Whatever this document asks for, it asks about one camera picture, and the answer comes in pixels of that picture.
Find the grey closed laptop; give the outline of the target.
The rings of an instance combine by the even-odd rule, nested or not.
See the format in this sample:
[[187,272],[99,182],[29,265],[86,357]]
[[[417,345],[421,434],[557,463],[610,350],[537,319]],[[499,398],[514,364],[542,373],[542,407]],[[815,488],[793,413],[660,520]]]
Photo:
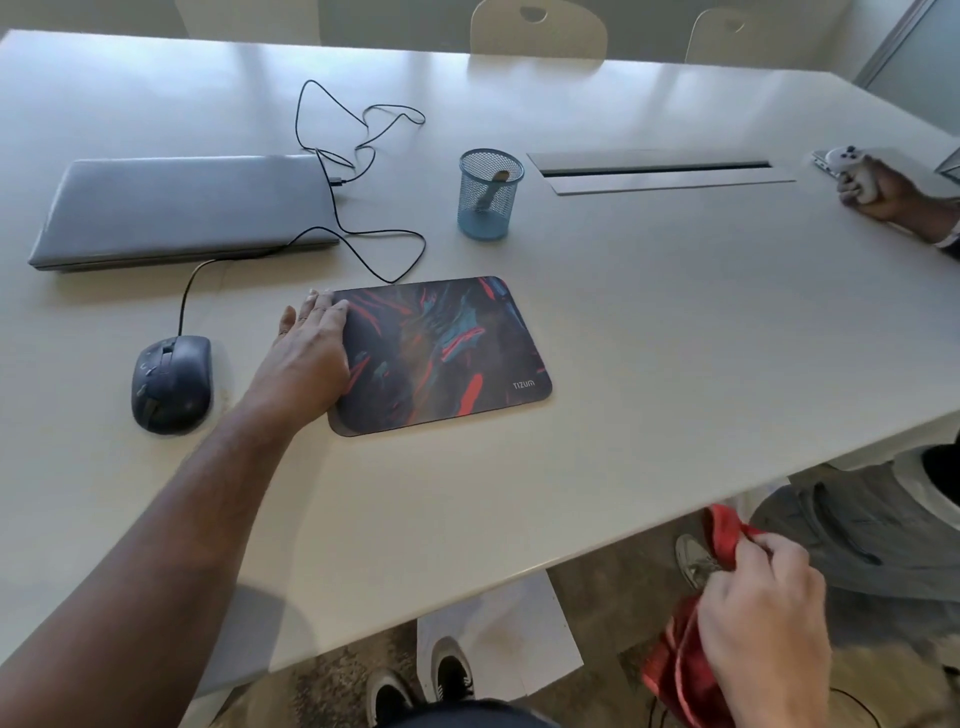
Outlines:
[[311,155],[75,160],[29,264],[76,272],[243,260],[336,245],[341,231]]

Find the tan wooden stick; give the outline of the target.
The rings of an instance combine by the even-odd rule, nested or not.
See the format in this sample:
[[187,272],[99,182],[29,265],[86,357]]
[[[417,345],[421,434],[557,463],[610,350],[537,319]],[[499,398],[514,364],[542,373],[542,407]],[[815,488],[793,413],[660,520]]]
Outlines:
[[487,213],[499,190],[509,182],[511,177],[511,171],[509,169],[501,169],[493,173],[491,179],[486,183],[486,187],[480,198],[477,200],[474,211],[476,213]]

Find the red cloth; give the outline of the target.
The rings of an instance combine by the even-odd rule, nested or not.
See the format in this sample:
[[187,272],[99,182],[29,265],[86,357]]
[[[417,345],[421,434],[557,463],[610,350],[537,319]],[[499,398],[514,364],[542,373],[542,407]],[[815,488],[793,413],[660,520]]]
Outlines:
[[[761,530],[742,521],[727,505],[703,511],[710,554],[726,571],[736,567],[737,546]],[[644,662],[642,680],[666,711],[685,728],[736,728],[722,690],[704,653],[698,623],[701,594],[680,601]]]

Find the person's left shoe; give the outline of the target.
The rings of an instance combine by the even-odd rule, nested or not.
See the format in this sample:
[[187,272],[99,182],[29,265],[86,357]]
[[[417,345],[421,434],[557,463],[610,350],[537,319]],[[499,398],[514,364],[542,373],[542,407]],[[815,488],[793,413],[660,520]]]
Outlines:
[[417,707],[411,689],[396,671],[379,667],[366,680],[366,723],[368,728],[387,728]]

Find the dark multicoloured mouse pad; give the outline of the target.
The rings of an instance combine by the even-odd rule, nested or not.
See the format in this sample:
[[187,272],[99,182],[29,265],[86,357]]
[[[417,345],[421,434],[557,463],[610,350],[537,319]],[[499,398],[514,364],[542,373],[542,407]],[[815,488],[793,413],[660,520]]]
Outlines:
[[352,437],[540,403],[553,383],[494,275],[339,290],[349,380],[328,413]]

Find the person's dark trousers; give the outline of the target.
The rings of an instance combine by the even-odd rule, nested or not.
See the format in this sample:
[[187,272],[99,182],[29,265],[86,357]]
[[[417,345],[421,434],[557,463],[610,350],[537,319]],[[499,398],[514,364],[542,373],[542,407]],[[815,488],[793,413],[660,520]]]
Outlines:
[[495,699],[434,702],[403,710],[376,728],[563,728],[534,711]]

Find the person's right shoe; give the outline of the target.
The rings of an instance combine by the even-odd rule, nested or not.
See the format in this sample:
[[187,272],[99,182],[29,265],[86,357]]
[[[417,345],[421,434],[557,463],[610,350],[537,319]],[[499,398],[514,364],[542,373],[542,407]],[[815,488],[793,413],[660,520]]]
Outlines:
[[466,654],[454,637],[441,637],[430,662],[431,686],[437,703],[474,700],[474,675]]

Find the person's right hand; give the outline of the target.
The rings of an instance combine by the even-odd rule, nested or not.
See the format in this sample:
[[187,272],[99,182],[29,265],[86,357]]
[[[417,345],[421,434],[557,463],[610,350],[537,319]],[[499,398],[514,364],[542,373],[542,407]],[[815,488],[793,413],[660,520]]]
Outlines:
[[708,578],[702,650],[736,728],[826,728],[832,648],[826,583],[783,536],[742,536],[735,568]]

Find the blue mesh pen holder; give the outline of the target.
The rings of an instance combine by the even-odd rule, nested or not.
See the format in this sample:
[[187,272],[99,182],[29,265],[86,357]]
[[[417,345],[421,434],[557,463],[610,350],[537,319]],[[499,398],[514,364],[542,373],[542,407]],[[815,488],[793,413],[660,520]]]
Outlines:
[[507,236],[524,167],[513,155],[490,148],[465,151],[459,160],[461,186],[457,225],[466,237],[496,242]]

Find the dark blue computer mouse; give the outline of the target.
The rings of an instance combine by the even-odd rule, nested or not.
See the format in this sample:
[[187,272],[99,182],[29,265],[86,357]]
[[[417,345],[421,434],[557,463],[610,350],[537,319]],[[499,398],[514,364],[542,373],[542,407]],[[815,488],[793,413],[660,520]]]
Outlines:
[[210,339],[178,335],[142,350],[130,387],[134,421],[161,436],[186,435],[198,429],[213,405]]

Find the another person's forearm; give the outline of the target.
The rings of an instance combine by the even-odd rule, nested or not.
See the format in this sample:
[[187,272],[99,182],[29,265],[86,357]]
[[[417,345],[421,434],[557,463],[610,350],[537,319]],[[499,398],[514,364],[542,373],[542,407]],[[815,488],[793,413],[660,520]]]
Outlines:
[[923,198],[909,230],[946,256],[960,261],[960,200]]

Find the person's left forearm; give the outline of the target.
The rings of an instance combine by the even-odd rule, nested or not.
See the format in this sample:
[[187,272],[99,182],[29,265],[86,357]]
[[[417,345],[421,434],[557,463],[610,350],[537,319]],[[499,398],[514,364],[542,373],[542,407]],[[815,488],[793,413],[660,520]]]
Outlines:
[[0,728],[178,728],[302,415],[243,401],[0,664]]

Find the white handheld controller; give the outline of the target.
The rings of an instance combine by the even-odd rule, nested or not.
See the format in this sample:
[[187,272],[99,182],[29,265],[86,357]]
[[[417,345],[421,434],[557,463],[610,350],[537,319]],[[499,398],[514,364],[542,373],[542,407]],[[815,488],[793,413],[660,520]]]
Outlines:
[[872,204],[880,197],[879,185],[866,157],[866,152],[855,145],[833,148],[823,155],[827,170],[841,182],[850,184],[856,193],[854,199],[860,205]]

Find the person's left hand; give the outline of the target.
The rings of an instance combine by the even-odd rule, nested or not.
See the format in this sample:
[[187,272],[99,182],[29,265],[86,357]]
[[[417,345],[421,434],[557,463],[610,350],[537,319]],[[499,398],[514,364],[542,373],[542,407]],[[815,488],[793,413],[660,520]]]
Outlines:
[[270,432],[294,435],[325,415],[351,378],[344,346],[349,303],[310,290],[298,322],[274,339],[237,409]]

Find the person's shoe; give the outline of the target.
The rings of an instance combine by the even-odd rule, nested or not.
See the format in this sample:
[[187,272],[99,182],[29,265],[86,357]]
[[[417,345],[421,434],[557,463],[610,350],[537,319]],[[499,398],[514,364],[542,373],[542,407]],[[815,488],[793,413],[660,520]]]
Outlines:
[[466,654],[454,637],[441,637],[430,662],[431,686],[437,703],[474,700],[474,675]]
[[696,593],[702,593],[714,574],[724,571],[711,552],[689,533],[674,541],[674,556],[681,576]]
[[368,728],[387,728],[417,707],[411,689],[396,671],[379,667],[366,680],[366,723]]

